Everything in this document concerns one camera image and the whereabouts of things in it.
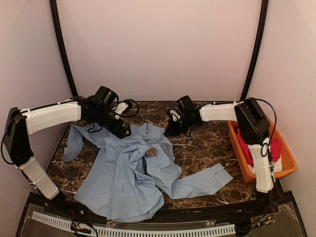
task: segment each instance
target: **orange plastic basket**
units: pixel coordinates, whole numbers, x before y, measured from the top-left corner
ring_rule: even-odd
[[[271,124],[270,125],[270,132],[272,132],[274,124],[271,121],[270,121],[270,124]],[[237,139],[237,135],[235,134],[234,128],[238,126],[238,123],[228,121],[228,126],[229,126],[229,137],[230,137],[231,142],[233,144],[233,148],[234,148],[236,157],[238,159],[238,163],[239,163],[242,175],[243,175],[243,179],[247,183],[255,182],[256,175],[253,174],[249,170],[245,156],[243,155],[242,149],[241,149],[239,141]],[[294,160],[294,157],[293,157],[291,151],[287,147],[285,141],[283,140],[281,134],[279,133],[279,131],[277,129],[275,130],[273,138],[278,139],[281,143],[280,151],[281,151],[281,155],[282,155],[283,170],[280,172],[275,172],[275,178],[279,179],[279,178],[282,178],[288,174],[293,173],[296,170],[297,166],[296,166],[296,162]]]

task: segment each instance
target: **white wall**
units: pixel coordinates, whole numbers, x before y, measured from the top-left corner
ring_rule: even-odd
[[[277,127],[298,165],[282,183],[292,190],[316,237],[316,2],[270,1],[250,96],[276,109]]]
[[[32,108],[71,96],[60,59],[49,1],[0,1],[0,134],[10,108]],[[63,126],[31,138],[46,167]],[[0,232],[15,236],[31,187],[13,166],[0,159]]]
[[[58,1],[78,91],[239,99],[261,0]]]

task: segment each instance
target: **wire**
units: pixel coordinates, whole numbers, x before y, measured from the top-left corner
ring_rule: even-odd
[[[274,217],[275,217],[275,220],[277,219],[277,216],[276,216],[276,211],[273,207],[270,207],[270,209],[273,211],[274,213]],[[257,221],[255,221],[254,223],[250,223],[249,225],[239,229],[239,230],[236,230],[236,232],[248,232],[248,231],[251,231],[251,230],[254,230],[255,228],[258,228],[261,226],[262,223],[264,223],[265,221],[267,221],[267,216],[269,216],[270,214],[267,213],[269,211],[269,209],[267,209],[265,211],[265,213],[263,214],[264,216],[259,218]],[[252,227],[251,229],[248,229],[248,230],[245,230],[247,227],[249,226],[252,226],[254,225],[254,227]]]
[[[83,220],[83,219],[80,219],[80,218],[78,218],[78,217],[75,217],[74,211],[70,210],[70,211],[72,211],[72,214],[73,214],[74,216],[69,216],[69,215],[66,215],[66,214],[63,214],[63,213],[57,211],[56,208],[55,208],[49,201],[48,201],[47,203],[48,203],[49,206],[50,206],[54,211],[56,211],[60,216],[70,218],[70,219],[72,220],[72,223],[73,223],[73,221],[76,219],[76,220],[79,221],[78,224],[80,224],[80,223],[86,224],[87,226],[89,226],[91,229],[94,230],[94,232],[95,232],[95,234],[96,234],[96,237],[99,237],[99,234],[98,234],[97,230],[94,228],[94,226],[91,225],[90,223],[88,223],[87,221]]]
[[[112,109],[112,110],[116,110],[117,108],[118,108],[118,106],[119,106],[119,96],[115,93],[115,98],[116,98],[116,100],[117,100],[117,105],[114,107],[114,109]]]
[[[2,159],[4,160],[5,163],[9,164],[9,165],[14,165],[13,162],[9,162],[5,159],[4,157],[4,154],[3,154],[3,144],[4,144],[4,138],[5,138],[5,135],[6,135],[6,132],[8,131],[8,128],[11,126],[11,124],[13,123],[14,119],[15,119],[16,116],[14,116],[7,124],[7,126],[5,127],[5,130],[4,130],[4,133],[3,133],[3,136],[2,136],[2,140],[1,140],[1,147],[0,147],[0,150],[1,150],[1,156],[2,156]]]
[[[95,128],[95,123],[92,123],[92,127],[88,129],[88,133],[96,133],[96,132],[99,132],[99,131],[101,131],[103,129],[101,127],[101,128],[99,128],[97,130],[92,131],[94,128]]]
[[[193,128],[196,126],[196,124],[194,124],[192,127],[191,127],[191,129],[190,129],[190,131],[189,131],[189,134],[184,134],[185,136],[187,136],[187,137],[191,137],[191,134],[192,134],[192,130],[193,130]]]
[[[87,235],[78,233],[78,231],[77,231],[77,229],[76,229],[75,224],[74,224],[73,221],[71,222],[71,227],[73,227],[72,231],[75,232],[75,233],[72,233],[74,236],[76,236],[76,237],[86,237],[86,236],[87,236]]]
[[[118,108],[118,106],[119,106],[119,100],[117,101],[117,105],[116,105],[114,108],[108,108],[107,105],[105,105],[104,103],[99,102],[99,101],[90,100],[90,101],[88,101],[88,102],[99,105],[100,107],[102,107],[102,108],[103,108],[105,111],[107,111],[108,113],[112,113],[112,114],[114,114],[114,115],[118,115],[118,116],[120,116],[120,117],[122,117],[122,118],[126,118],[126,119],[130,119],[130,118],[136,116],[136,115],[139,113],[139,105],[138,105],[138,103],[137,103],[135,100],[133,100],[133,99],[126,99],[126,100],[123,100],[123,101],[122,101],[122,102],[124,102],[124,103],[129,103],[129,102],[131,102],[131,103],[133,103],[133,104],[136,105],[136,112],[133,113],[133,114],[131,114],[131,115],[123,115],[123,114],[118,114],[118,113],[115,112],[115,110],[116,110],[116,109]]]
[[[268,149],[269,149],[268,152],[271,152],[271,151],[270,151],[270,145],[271,145],[272,138],[273,138],[273,135],[274,135],[275,130],[276,130],[276,126],[277,126],[277,113],[276,113],[276,110],[274,109],[274,107],[272,106],[272,104],[270,104],[268,101],[266,101],[266,100],[264,100],[264,99],[250,98],[250,99],[248,99],[248,100],[262,101],[262,102],[266,103],[267,105],[269,105],[269,106],[271,107],[271,109],[273,110],[273,113],[274,113],[274,115],[275,115],[275,123],[274,123],[273,129],[272,129],[272,133],[271,133],[271,135],[270,135],[269,143],[268,143]]]
[[[265,142],[264,144],[262,144],[262,147],[261,147],[261,150],[260,150],[260,154],[261,154],[262,157],[266,157],[267,154],[269,153],[269,150],[267,149],[266,153],[263,154],[263,148],[264,148],[264,146],[267,146],[267,148],[269,148],[269,144],[266,143],[266,142]]]

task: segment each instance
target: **black cable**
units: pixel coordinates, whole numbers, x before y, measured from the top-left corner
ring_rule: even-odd
[[[121,117],[123,118],[132,118],[134,116],[136,116],[138,113],[139,113],[139,105],[138,103],[133,100],[133,99],[127,99],[127,100],[123,100],[124,103],[128,103],[128,102],[131,102],[131,103],[134,103],[134,105],[136,106],[136,112],[132,115],[120,115]]]
[[[189,134],[184,134],[186,137],[191,137],[191,134],[192,134],[192,130],[193,130],[193,128],[196,126],[196,124],[194,124],[192,127],[191,127],[191,129],[190,129],[190,131],[189,131]]]
[[[4,138],[5,138],[5,135],[6,135],[6,132],[8,131],[8,128],[11,126],[11,123],[14,121],[15,117],[13,117],[7,124],[7,126],[5,127],[5,130],[4,130],[4,134],[2,136],[2,140],[1,140],[1,147],[0,147],[0,150],[1,150],[1,156],[2,156],[2,159],[4,160],[5,163],[9,164],[9,165],[14,165],[13,162],[9,162],[5,159],[4,157],[4,154],[3,154],[3,144],[4,144]]]
[[[80,218],[78,218],[78,217],[75,217],[75,216],[69,216],[69,215],[63,214],[63,213],[57,211],[56,208],[53,206],[53,204],[51,204],[49,201],[48,201],[48,204],[49,204],[49,206],[50,206],[54,211],[56,211],[60,216],[70,218],[70,219],[72,220],[72,222],[76,219],[76,220],[79,221],[79,223],[84,223],[84,224],[86,224],[87,226],[89,226],[91,229],[94,230],[94,232],[95,232],[95,234],[96,234],[96,237],[99,237],[99,234],[98,234],[97,230],[94,228],[93,225],[91,225],[91,224],[88,223],[87,221],[85,221],[85,220],[83,220],[83,219],[80,219]]]
[[[118,108],[118,106],[119,106],[119,96],[117,95],[117,94],[115,94],[115,98],[116,98],[116,100],[117,100],[117,105],[112,109],[112,110],[116,110],[117,108]]]
[[[274,107],[272,106],[272,104],[270,104],[268,101],[264,100],[264,99],[260,99],[260,98],[249,98],[249,99],[246,99],[246,100],[256,100],[256,101],[262,101],[264,103],[266,103],[267,105],[270,106],[270,108],[272,109],[274,115],[275,115],[275,123],[274,123],[274,126],[273,126],[273,129],[272,129],[272,133],[271,133],[271,136],[270,136],[270,140],[269,140],[269,146],[272,142],[272,137],[275,133],[275,130],[276,130],[276,126],[277,126],[277,113],[276,113],[276,110],[274,109]]]
[[[245,99],[247,97],[248,91],[250,89],[251,81],[253,78],[253,74],[256,68],[259,52],[260,52],[260,46],[261,46],[261,41],[263,37],[263,32],[265,28],[265,22],[267,18],[267,12],[268,12],[268,3],[269,0],[262,0],[261,3],[261,10],[260,10],[260,17],[259,17],[259,23],[258,23],[258,29],[257,29],[257,35],[256,35],[256,40],[255,44],[253,46],[253,51],[251,55],[251,60],[248,68],[248,73],[247,77],[242,89],[242,93],[240,96],[240,99]]]
[[[58,6],[57,6],[57,0],[50,0],[50,10],[51,10],[51,16],[54,24],[55,29],[55,35],[57,39],[57,44],[59,48],[59,53],[64,65],[64,70],[66,73],[67,81],[71,90],[71,93],[74,97],[78,96],[76,84],[74,81],[73,74],[71,72],[66,47],[63,39],[63,33],[60,26],[60,20],[59,20],[59,14],[58,14]]]
[[[87,236],[87,235],[78,233],[78,231],[76,230],[76,228],[74,228],[73,231],[74,231],[75,233],[72,233],[72,234],[73,234],[74,236],[76,236],[76,237],[86,237],[86,236]]]
[[[266,152],[265,154],[263,154],[263,147],[264,147],[264,146],[267,146],[267,147],[268,147],[269,144],[266,143],[266,142],[265,142],[264,144],[262,144],[262,148],[261,148],[261,151],[260,151],[262,157],[265,157],[265,156],[268,154],[268,152],[269,152],[269,150],[267,150],[267,152]]]
[[[267,217],[270,215],[270,213],[267,213],[270,209],[267,209],[265,211],[264,214],[262,214],[263,216],[261,218],[259,218],[257,221],[255,221],[254,223],[250,223],[249,225],[239,229],[239,230],[236,230],[236,232],[248,232],[248,231],[251,231],[251,230],[254,230],[255,228],[258,228],[261,226],[262,223],[264,223],[266,220],[267,220]],[[246,228],[248,228],[249,226],[252,226],[254,225],[254,227],[252,227],[251,229],[248,229],[248,230],[245,230]]]
[[[93,131],[94,128],[95,128],[95,123],[93,122],[93,123],[92,123],[92,127],[88,129],[88,133],[97,133],[97,132],[99,132],[99,131],[101,131],[101,130],[103,129],[103,128],[101,127],[101,128],[99,128],[99,129]]]

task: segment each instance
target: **brown marble tabletop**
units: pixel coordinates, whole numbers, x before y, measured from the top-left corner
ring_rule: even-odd
[[[166,128],[168,116],[165,111],[174,108],[174,102],[139,102],[139,114],[133,118],[124,119],[133,125],[145,122]],[[84,126],[84,121],[75,123]],[[93,166],[99,149],[84,140],[84,146],[79,156],[70,162],[63,162],[64,148],[71,126],[57,147],[55,156],[47,170],[53,182],[63,191],[67,200],[75,201],[74,195],[87,177]],[[255,199],[255,183],[243,180],[237,158],[228,136],[228,124],[225,121],[212,121],[196,126],[190,138],[185,135],[169,137],[173,144],[175,163],[182,168],[180,178],[197,173],[207,167],[220,163],[233,177],[233,180],[212,196],[172,200],[164,194],[163,208],[196,208],[237,203]]]

